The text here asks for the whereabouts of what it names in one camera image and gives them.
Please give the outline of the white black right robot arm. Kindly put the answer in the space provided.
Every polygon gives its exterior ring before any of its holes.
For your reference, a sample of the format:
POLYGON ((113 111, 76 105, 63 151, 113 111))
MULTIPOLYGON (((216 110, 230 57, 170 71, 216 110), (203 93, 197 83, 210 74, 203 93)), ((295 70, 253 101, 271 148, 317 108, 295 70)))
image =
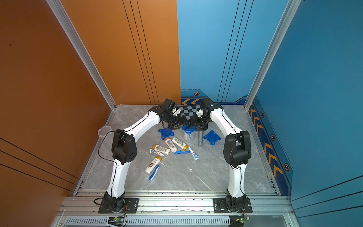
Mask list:
POLYGON ((251 202, 244 189, 245 170, 251 158, 251 136, 238 128, 222 107, 209 105, 191 118, 191 125, 205 131, 213 122, 225 136, 223 156, 229 165, 229 185, 226 190, 226 208, 230 212, 252 213, 251 202))

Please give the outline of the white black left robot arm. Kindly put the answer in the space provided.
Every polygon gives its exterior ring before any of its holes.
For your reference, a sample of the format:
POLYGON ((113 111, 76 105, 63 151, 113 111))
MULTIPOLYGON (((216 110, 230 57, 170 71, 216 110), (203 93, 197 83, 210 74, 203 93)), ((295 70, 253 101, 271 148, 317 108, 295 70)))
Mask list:
POLYGON ((125 184, 131 162, 138 154, 136 142, 153 126, 167 123, 168 128, 179 128, 186 123, 186 117, 177 110, 163 110, 153 107, 150 111, 132 126, 113 131, 112 159, 113 169, 110 185, 99 205, 99 213, 122 213, 126 211, 124 201, 125 184))

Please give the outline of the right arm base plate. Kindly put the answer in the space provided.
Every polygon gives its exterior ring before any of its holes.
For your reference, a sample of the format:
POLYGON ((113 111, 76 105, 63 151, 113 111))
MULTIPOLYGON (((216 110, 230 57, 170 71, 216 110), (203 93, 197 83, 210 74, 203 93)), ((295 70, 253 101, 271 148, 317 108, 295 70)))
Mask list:
POLYGON ((252 204, 247 197, 214 198, 214 213, 253 213, 252 204))

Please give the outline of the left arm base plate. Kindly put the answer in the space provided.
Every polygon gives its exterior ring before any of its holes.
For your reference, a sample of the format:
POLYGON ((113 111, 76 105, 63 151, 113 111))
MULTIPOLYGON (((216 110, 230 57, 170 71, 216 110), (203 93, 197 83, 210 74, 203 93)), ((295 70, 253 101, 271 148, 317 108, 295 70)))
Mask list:
POLYGON ((124 198, 110 205, 102 200, 98 213, 100 214, 135 214, 139 206, 139 198, 124 198))

